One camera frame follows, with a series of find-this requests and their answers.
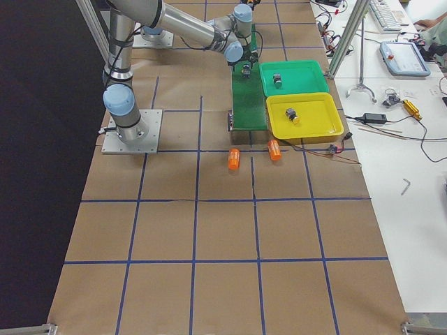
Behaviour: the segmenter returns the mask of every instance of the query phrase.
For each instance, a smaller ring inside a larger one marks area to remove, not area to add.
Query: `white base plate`
[[[141,35],[133,37],[134,49],[170,49],[173,47],[174,34],[169,31],[164,31],[162,38],[155,38],[154,40],[145,40]]]
[[[162,110],[140,110],[140,113],[149,125],[149,133],[145,138],[135,144],[126,144],[119,139],[116,132],[109,131],[105,134],[103,154],[156,154],[163,112]],[[112,118],[110,118],[108,127],[115,127]]]

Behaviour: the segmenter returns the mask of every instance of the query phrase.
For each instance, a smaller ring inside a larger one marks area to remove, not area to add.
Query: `black wall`
[[[104,113],[74,0],[0,1],[0,329],[46,323]]]

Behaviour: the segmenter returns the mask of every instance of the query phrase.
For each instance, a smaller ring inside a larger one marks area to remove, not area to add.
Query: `orange cylinder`
[[[237,170],[239,168],[240,151],[236,148],[228,152],[228,169]]]
[[[281,149],[279,148],[278,141],[270,140],[267,143],[268,153],[272,161],[278,161],[281,159]]]

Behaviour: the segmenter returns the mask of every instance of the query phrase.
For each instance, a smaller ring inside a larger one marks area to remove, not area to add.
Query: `keyboard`
[[[398,34],[402,30],[385,0],[371,0],[369,9],[382,34]]]

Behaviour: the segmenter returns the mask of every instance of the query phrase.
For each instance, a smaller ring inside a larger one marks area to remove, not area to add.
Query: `yellow tool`
[[[402,100],[402,103],[404,104],[404,108],[405,110],[407,110],[407,112],[414,117],[416,120],[422,120],[421,115],[419,114],[419,109],[416,108],[415,105],[413,105],[413,103],[411,101],[408,100]]]

